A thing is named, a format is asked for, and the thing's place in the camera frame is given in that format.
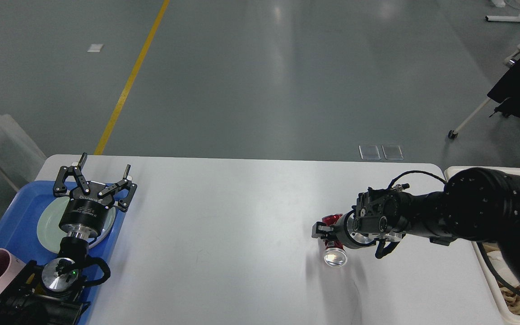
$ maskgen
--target gray floor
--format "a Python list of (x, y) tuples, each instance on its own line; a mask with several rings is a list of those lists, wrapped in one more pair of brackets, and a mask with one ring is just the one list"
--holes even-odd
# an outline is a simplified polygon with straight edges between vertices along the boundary
[[(47, 155), (93, 152), (160, 0), (0, 2), (0, 113)], [(104, 154), (520, 167), (520, 120), (483, 110), (516, 15), (489, 0), (171, 0)], [(105, 43), (101, 53), (86, 53)], [(0, 216), (13, 191), (0, 179)]]

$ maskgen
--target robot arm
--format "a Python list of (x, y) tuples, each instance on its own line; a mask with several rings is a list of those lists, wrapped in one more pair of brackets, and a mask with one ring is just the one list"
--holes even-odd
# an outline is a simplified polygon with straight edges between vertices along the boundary
[(471, 168), (454, 175), (442, 192), (417, 196), (403, 191), (407, 184), (392, 185), (360, 193), (347, 214), (316, 222), (312, 237), (323, 239), (331, 249), (378, 244), (379, 259), (406, 234), (440, 245), (458, 238), (497, 242), (520, 280), (520, 176)]

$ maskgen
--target yellow floor line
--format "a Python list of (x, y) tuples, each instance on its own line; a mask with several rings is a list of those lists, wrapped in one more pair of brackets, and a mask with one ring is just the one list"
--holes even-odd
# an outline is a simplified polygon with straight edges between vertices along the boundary
[(114, 126), (116, 125), (118, 117), (120, 117), (121, 110), (124, 107), (126, 99), (128, 98), (130, 89), (132, 89), (132, 86), (134, 85), (134, 80), (136, 80), (136, 76), (138, 75), (140, 68), (142, 68), (142, 63), (144, 61), (144, 58), (146, 57), (146, 53), (148, 52), (148, 49), (150, 49), (153, 36), (155, 35), (155, 32), (158, 30), (159, 23), (162, 20), (163, 13), (166, 12), (167, 4), (169, 4), (169, 2), (170, 0), (165, 0), (162, 4), (162, 7), (159, 9), (158, 16), (155, 18), (155, 21), (153, 22), (150, 33), (148, 34), (148, 37), (144, 42), (144, 46), (142, 47), (142, 51), (140, 52), (140, 55), (136, 60), (136, 64), (134, 64), (134, 68), (132, 68), (132, 73), (128, 77), (128, 81), (125, 83), (124, 90), (122, 90), (121, 92), (120, 99), (118, 99), (116, 104), (116, 108), (114, 108), (114, 111), (111, 113), (110, 120), (107, 122), (106, 128), (103, 130), (102, 137), (99, 139), (99, 142), (97, 143), (97, 147), (95, 148), (95, 152), (93, 152), (93, 154), (103, 154), (103, 150), (106, 147), (107, 141), (110, 138)]

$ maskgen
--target blue tray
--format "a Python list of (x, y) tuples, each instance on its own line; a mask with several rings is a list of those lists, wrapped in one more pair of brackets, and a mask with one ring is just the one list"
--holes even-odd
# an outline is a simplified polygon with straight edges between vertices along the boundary
[[(17, 193), (0, 221), (0, 247), (7, 249), (17, 258), (27, 263), (31, 260), (37, 261), (38, 265), (55, 259), (57, 254), (45, 249), (37, 239), (37, 221), (43, 210), (55, 199), (52, 193), (53, 181), (33, 181), (25, 185)], [(68, 188), (75, 187), (75, 183), (66, 183)], [(101, 257), (109, 264), (111, 253), (120, 234), (121, 225), (125, 214), (117, 211), (114, 226), (110, 234), (94, 248), (89, 250), (89, 255)], [(85, 268), (84, 275), (88, 279), (99, 279), (102, 276), (97, 266)], [(103, 286), (109, 286), (109, 280)], [(86, 288), (81, 295), (82, 301), (91, 301), (89, 309), (81, 315), (79, 325), (87, 323), (89, 314), (93, 310), (93, 299), (98, 293), (100, 286)]]

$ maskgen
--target white cloth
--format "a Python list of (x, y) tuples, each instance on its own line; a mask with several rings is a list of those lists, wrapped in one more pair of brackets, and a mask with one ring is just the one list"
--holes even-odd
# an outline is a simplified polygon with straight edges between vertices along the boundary
[(0, 115), (0, 168), (11, 178), (33, 181), (47, 157), (9, 115)]

